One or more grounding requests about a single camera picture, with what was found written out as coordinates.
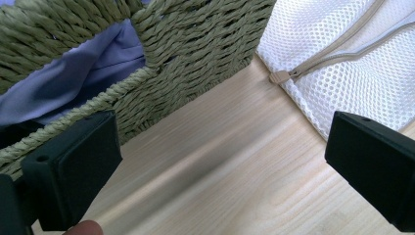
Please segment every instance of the wood grain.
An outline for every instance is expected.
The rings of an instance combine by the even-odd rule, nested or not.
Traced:
[[[325,163],[325,141],[267,76],[255,58],[122,146],[85,219],[108,235],[398,234]]]

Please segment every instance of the finger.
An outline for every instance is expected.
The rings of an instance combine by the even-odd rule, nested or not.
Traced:
[[[104,235],[104,232],[97,222],[85,220],[76,224],[64,235]]]

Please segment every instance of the zipper pull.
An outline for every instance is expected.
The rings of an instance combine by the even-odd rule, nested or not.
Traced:
[[[282,84],[282,83],[284,83],[284,82],[286,82],[290,79],[291,79],[290,74],[287,71],[284,71],[284,70],[279,70],[279,71],[276,71],[276,72],[272,72],[269,75],[269,81],[271,83],[274,83],[274,84],[277,84],[277,85],[280,85],[280,84]]]

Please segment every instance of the purple cloth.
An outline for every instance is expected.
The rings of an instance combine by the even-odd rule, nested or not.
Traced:
[[[0,129],[30,119],[47,124],[144,65],[130,21],[115,23],[0,95]]]

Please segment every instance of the woven basket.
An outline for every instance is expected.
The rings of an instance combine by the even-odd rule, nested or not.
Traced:
[[[130,18],[146,66],[65,117],[0,150],[0,173],[75,121],[115,110],[122,143],[247,66],[275,0],[17,0],[0,11],[0,94]],[[51,38],[56,35],[59,40]]]

